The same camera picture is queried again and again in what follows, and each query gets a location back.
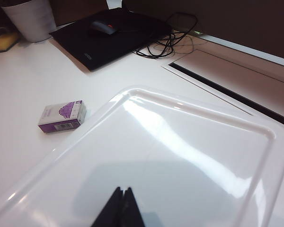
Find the computer mouse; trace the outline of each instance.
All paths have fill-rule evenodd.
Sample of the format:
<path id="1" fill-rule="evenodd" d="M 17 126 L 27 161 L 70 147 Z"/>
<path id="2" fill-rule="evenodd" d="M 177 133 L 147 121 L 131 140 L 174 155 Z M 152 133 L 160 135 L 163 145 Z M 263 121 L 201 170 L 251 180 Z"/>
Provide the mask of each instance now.
<path id="1" fill-rule="evenodd" d="M 108 35 L 112 35 L 118 29 L 114 27 L 113 25 L 108 24 L 106 22 L 95 20 L 90 23 L 89 31 L 91 30 L 96 30 L 96 31 L 99 31 L 99 32 L 102 32 Z"/>

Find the desk surface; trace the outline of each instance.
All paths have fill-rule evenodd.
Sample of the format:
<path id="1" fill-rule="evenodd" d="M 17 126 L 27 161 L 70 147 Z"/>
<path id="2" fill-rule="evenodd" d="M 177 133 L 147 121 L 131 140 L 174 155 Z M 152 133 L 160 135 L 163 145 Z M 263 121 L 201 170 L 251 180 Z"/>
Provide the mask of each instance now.
<path id="1" fill-rule="evenodd" d="M 44 134 L 38 128 L 46 105 L 82 99 L 93 113 L 125 87 L 144 85 L 233 109 L 161 67 L 181 56 L 150 60 L 128 54 L 89 72 L 53 39 L 21 42 L 0 53 L 0 195 L 72 133 Z M 271 222 L 274 226 L 284 226 L 284 211 L 280 212 L 284 210 L 284 186 L 281 193 Z"/>

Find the purple box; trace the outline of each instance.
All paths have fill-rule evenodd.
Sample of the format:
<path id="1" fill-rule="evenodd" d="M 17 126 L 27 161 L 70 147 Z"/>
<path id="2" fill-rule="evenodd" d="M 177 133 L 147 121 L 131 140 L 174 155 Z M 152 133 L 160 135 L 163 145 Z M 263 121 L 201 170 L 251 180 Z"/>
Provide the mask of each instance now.
<path id="1" fill-rule="evenodd" d="M 84 122 L 86 108 L 82 100 L 48 105 L 45 107 L 38 126 L 43 132 L 78 128 Z"/>

